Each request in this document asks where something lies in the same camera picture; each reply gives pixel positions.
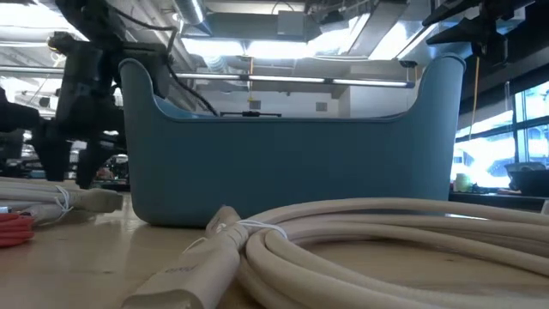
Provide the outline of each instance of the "ceiling light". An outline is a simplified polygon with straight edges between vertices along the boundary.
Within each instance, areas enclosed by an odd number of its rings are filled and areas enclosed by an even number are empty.
[[[237,81],[240,79],[240,76],[230,75],[230,74],[177,73],[176,76],[179,78],[221,80],[221,81]]]
[[[353,79],[334,79],[336,85],[348,86],[374,86],[374,87],[395,87],[404,88],[408,86],[407,82],[391,82],[391,81],[368,81],[368,80],[353,80]]]
[[[415,38],[410,44],[401,51],[396,57],[401,59],[404,58],[408,53],[410,53],[419,43],[421,43],[427,35],[431,34],[433,30],[438,26],[438,24],[430,25],[423,33],[421,33],[417,38]]]
[[[188,53],[199,56],[240,56],[244,48],[236,40],[226,39],[182,39]]]
[[[335,84],[347,86],[373,86],[373,87],[392,87],[392,88],[410,88],[412,82],[395,81],[375,81],[361,79],[341,79],[341,78],[323,78],[323,77],[295,77],[295,76],[256,76],[256,75],[230,75],[230,74],[208,74],[208,73],[177,73],[180,78],[222,80],[222,81],[256,81],[256,82],[307,82],[317,84]]]
[[[261,59],[301,59],[314,56],[305,42],[253,41],[247,55]]]
[[[250,76],[251,81],[263,82],[312,82],[323,83],[323,78],[316,77],[292,77],[292,76]]]
[[[349,21],[349,27],[352,29],[351,33],[344,38],[343,43],[340,46],[339,54],[349,52],[356,42],[362,29],[366,26],[366,23],[370,19],[370,13],[363,14],[358,17],[354,17]]]

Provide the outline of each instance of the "wall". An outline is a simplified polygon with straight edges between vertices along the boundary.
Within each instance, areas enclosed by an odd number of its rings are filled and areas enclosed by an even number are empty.
[[[343,92],[338,100],[331,94],[255,92],[254,100],[261,101],[259,112],[282,113],[283,117],[319,118],[376,118],[408,110],[415,102],[416,88],[385,88],[352,86]],[[201,91],[218,112],[249,111],[247,92]],[[327,112],[316,112],[317,102],[327,102]]]
[[[247,92],[202,91],[201,94],[218,112],[249,111]],[[253,100],[261,101],[259,112],[281,113],[283,117],[338,117],[338,100],[331,94],[255,92]],[[327,102],[327,112],[317,112],[317,102]]]
[[[375,118],[405,112],[415,101],[408,88],[350,87],[351,117]]]
[[[340,118],[351,117],[351,87],[347,87],[339,100],[339,115]]]

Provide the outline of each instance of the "table surface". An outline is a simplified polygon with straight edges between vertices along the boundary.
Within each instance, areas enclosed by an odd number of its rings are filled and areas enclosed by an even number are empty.
[[[126,197],[124,209],[42,227],[33,241],[0,250],[2,308],[119,308],[124,298],[174,260],[201,230],[151,227]],[[399,242],[309,248],[377,279],[437,291],[549,299],[549,278],[448,251]],[[233,284],[220,308],[258,308]]]

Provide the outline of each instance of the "window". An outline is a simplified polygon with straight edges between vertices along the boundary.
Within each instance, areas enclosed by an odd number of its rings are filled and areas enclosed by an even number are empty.
[[[540,162],[549,168],[549,125],[519,130],[518,136],[524,141],[521,161]]]
[[[549,168],[549,82],[507,98],[476,111],[480,121],[472,140],[470,126],[456,132],[451,180],[465,173],[481,187],[508,187],[507,164],[540,162]]]
[[[517,94],[516,102],[518,122],[549,115],[549,82]]]
[[[495,129],[505,125],[513,124],[513,111],[502,112],[488,119],[475,122],[473,125],[472,134],[481,133],[487,130]],[[468,136],[471,126],[458,130],[455,137]]]
[[[482,187],[507,187],[510,179],[505,165],[515,162],[513,133],[475,138],[454,146],[454,164],[450,178],[458,173],[469,175]]]

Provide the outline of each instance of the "coiled cable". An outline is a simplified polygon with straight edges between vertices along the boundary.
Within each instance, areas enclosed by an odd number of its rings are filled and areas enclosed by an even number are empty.
[[[364,214],[365,210],[388,209],[440,216]],[[191,247],[177,263],[192,271],[160,272],[130,297],[125,307],[142,307],[134,304],[158,296],[165,288],[181,292],[178,301],[187,301],[189,308],[214,308],[237,269],[238,281],[266,308],[549,307],[547,298],[461,295],[403,287],[358,274],[300,247],[324,241],[403,239],[549,276],[546,215],[465,203],[354,198],[295,204],[249,218],[283,228],[287,239],[276,229],[244,227],[239,221],[234,209],[220,209],[208,224],[207,240]],[[236,251],[240,251],[240,259],[234,264]],[[167,283],[175,282],[172,276],[178,276],[177,288]]]

